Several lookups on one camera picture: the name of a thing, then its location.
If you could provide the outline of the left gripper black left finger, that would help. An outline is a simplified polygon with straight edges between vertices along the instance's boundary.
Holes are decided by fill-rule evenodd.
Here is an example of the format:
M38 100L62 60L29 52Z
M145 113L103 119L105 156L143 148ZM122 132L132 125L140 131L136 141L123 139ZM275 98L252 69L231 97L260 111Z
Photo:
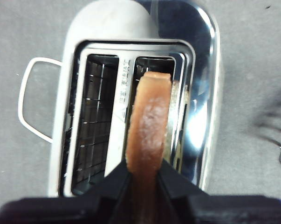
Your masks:
M122 161L77 197L38 197L0 208L0 224L130 224L130 173Z

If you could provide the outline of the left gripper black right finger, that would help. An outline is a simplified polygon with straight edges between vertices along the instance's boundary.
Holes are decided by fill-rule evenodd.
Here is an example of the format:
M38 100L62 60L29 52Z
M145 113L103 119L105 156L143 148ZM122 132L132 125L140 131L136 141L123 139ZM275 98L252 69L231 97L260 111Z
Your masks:
M160 224L281 224L281 199L209 195L166 161L157 181Z

